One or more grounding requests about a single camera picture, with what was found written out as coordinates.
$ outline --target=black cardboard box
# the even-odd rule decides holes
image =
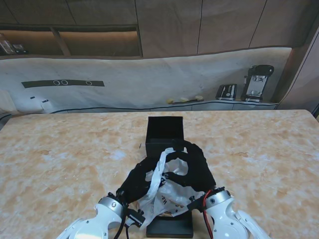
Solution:
[[[160,154],[166,148],[173,147],[174,139],[184,140],[183,117],[149,117],[146,134],[146,154],[148,158],[160,158]]]

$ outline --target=beige marble surface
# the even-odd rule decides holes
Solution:
[[[54,239],[78,217],[94,216],[98,200],[145,156],[148,116],[183,116],[185,139],[203,149],[218,186],[272,237],[319,238],[319,123],[306,111],[10,119],[0,131],[0,238]],[[194,238],[209,238],[202,215],[193,219]]]

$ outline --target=black robotic glove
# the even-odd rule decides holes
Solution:
[[[146,173],[154,170],[159,159],[145,158],[132,169],[116,191],[119,199],[124,199],[129,204],[143,197],[149,190],[151,182],[145,181]]]
[[[175,148],[186,147],[187,153],[176,151],[166,156],[166,163],[173,159],[181,159],[187,162],[188,172],[181,176],[173,172],[164,173],[164,177],[183,187],[191,186],[196,192],[207,192],[216,186],[215,179],[211,174],[203,151],[196,144],[184,140],[175,140]]]

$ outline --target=kitchen counter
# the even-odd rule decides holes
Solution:
[[[95,216],[99,199],[145,157],[148,116],[183,116],[184,137],[202,148],[217,185],[272,237],[318,238],[319,123],[303,110],[10,119],[0,131],[0,238],[54,239]],[[197,211],[193,224],[195,239],[209,238]],[[131,239],[144,237],[130,228]]]

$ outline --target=plastic bag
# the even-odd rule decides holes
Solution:
[[[187,163],[179,158],[165,163],[166,156],[172,152],[173,148],[167,148],[161,153],[152,175],[151,186],[147,194],[138,200],[139,208],[144,211],[145,217],[141,230],[158,215],[164,213],[164,216],[174,217],[186,212],[186,206],[191,202],[189,198],[194,196],[197,199],[203,195],[203,192],[195,192],[191,187],[182,187],[170,180],[166,180],[166,183],[159,187],[162,173],[186,175],[188,172]]]

